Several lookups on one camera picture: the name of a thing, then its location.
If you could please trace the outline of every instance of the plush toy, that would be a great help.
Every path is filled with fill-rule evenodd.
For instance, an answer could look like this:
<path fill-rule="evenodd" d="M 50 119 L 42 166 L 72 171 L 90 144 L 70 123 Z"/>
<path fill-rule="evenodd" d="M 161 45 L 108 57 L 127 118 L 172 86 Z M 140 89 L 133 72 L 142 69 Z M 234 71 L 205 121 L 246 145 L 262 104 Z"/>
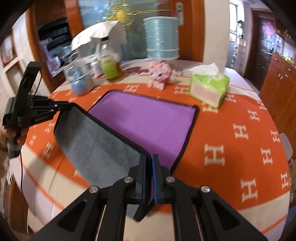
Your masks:
<path fill-rule="evenodd" d="M 147 86 L 149 88 L 153 87 L 159 90 L 163 90 L 165 85 L 171 84 L 176 79 L 177 72 L 171 69 L 170 65 L 166 62 L 158 63 L 156 61 L 151 61 L 149 64 L 149 75 L 151 80 L 148 82 Z"/>

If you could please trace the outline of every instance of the microfiber cloth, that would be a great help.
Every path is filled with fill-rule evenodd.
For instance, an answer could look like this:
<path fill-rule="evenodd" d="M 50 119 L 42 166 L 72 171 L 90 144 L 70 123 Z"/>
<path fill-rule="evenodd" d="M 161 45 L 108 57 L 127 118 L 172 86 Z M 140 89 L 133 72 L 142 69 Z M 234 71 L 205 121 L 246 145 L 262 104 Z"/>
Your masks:
<path fill-rule="evenodd" d="M 143 148 L 124 138 L 83 110 L 71 103 L 70 110 L 59 114 L 54 134 L 66 157 L 92 185 L 100 188 L 113 185 L 128 175 L 131 167 L 139 164 L 141 154 L 147 157 L 147 183 L 151 183 L 151 156 Z M 151 186 L 146 185 L 143 205 L 131 205 L 127 215 L 141 220 L 150 199 Z"/>
<path fill-rule="evenodd" d="M 101 122 L 138 144 L 161 166 L 177 167 L 195 124 L 198 107 L 109 91 L 89 110 Z M 154 205 L 153 187 L 148 212 Z"/>

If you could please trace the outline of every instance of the silver screw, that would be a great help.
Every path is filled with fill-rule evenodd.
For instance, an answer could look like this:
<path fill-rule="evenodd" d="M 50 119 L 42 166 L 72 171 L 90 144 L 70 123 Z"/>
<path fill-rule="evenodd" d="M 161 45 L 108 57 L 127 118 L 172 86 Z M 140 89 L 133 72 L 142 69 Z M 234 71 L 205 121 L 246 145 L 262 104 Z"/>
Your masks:
<path fill-rule="evenodd" d="M 202 190 L 202 192 L 209 192 L 209 191 L 211 191 L 210 187 L 208 187 L 208 186 L 202 186 L 200 189 Z"/>
<path fill-rule="evenodd" d="M 169 176 L 169 177 L 166 178 L 166 181 L 167 181 L 168 183 L 173 183 L 175 180 L 176 180 L 176 179 L 175 179 L 174 177 L 171 177 L 171 176 Z"/>
<path fill-rule="evenodd" d="M 131 182 L 133 181 L 133 178 L 132 178 L 132 177 L 125 177 L 125 178 L 124 178 L 124 181 L 125 181 L 126 183 L 131 183 Z"/>
<path fill-rule="evenodd" d="M 91 187 L 89 188 L 89 192 L 90 192 L 90 193 L 96 193 L 98 190 L 99 190 L 99 188 L 96 187 L 96 186 L 91 186 Z"/>

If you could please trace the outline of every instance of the round table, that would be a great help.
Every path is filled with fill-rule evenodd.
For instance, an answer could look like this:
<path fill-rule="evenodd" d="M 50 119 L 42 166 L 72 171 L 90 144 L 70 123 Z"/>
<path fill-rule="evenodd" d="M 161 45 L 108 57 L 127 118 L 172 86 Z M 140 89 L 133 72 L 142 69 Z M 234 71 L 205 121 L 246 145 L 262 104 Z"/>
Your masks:
<path fill-rule="evenodd" d="M 213 109 L 188 95 L 187 69 L 200 63 L 173 61 L 184 69 L 183 75 L 163 91 L 146 86 L 148 64 L 145 60 L 127 63 L 129 76 L 115 84 L 104 77 L 96 79 L 94 89 L 84 96 L 75 96 L 70 84 L 63 84 L 49 97 L 75 102 L 85 110 L 110 90 L 197 105 L 199 115 L 173 176 L 191 186 L 211 186 L 269 240 L 278 240 L 288 214 L 289 172 L 279 133 L 258 95 L 240 75 L 226 68 L 230 85 L 219 109 Z M 31 127 L 22 149 L 25 199 L 43 224 L 91 185 L 56 143 L 57 116 Z M 11 166 L 20 186 L 19 160 L 12 159 Z M 170 205 L 155 206 L 140 223 L 127 217 L 124 238 L 174 240 Z"/>

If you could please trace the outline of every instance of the gray cloth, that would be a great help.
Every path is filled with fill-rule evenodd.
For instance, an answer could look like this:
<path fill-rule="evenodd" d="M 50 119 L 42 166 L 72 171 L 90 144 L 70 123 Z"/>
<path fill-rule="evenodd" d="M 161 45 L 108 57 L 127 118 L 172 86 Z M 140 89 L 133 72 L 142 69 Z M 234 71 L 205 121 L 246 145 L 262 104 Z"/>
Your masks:
<path fill-rule="evenodd" d="M 140 153 L 98 125 L 76 106 L 63 111 L 55 128 L 56 140 L 65 156 L 91 184 L 113 185 L 137 166 Z M 129 205 L 133 217 L 138 205 Z"/>

